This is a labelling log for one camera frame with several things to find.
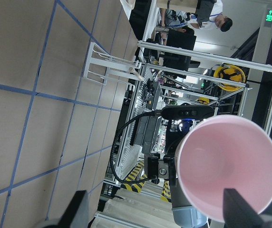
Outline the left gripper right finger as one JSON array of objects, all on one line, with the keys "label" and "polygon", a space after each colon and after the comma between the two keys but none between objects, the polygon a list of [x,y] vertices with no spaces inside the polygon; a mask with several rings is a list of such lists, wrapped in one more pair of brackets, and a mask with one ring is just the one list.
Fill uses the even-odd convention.
[{"label": "left gripper right finger", "polygon": [[272,228],[272,216],[259,215],[233,188],[223,190],[223,218],[228,228]]}]

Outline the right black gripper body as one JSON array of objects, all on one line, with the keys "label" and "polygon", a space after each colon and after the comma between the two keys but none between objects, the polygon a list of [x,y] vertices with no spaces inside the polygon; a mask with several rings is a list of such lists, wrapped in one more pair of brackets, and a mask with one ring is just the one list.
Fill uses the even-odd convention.
[{"label": "right black gripper body", "polygon": [[144,154],[144,171],[146,176],[152,180],[162,178],[169,181],[170,187],[176,186],[176,169],[174,156],[166,154],[163,158],[159,153]]}]

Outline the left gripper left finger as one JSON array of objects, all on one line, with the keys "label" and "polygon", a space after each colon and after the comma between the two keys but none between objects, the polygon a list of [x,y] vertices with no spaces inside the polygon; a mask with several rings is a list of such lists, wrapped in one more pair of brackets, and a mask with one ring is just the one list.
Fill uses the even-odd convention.
[{"label": "left gripper left finger", "polygon": [[60,218],[45,220],[36,228],[87,228],[89,223],[89,199],[86,190],[75,192],[72,200]]}]

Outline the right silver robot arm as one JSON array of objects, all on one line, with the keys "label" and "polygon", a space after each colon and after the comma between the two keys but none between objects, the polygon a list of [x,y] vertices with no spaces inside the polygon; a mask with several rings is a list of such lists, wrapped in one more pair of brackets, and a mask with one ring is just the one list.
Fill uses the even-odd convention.
[{"label": "right silver robot arm", "polygon": [[175,223],[182,228],[203,228],[208,217],[195,209],[184,196],[175,169],[175,151],[183,139],[181,133],[167,132],[165,135],[165,155],[145,153],[144,169],[148,179],[162,178],[169,181],[172,213]]}]

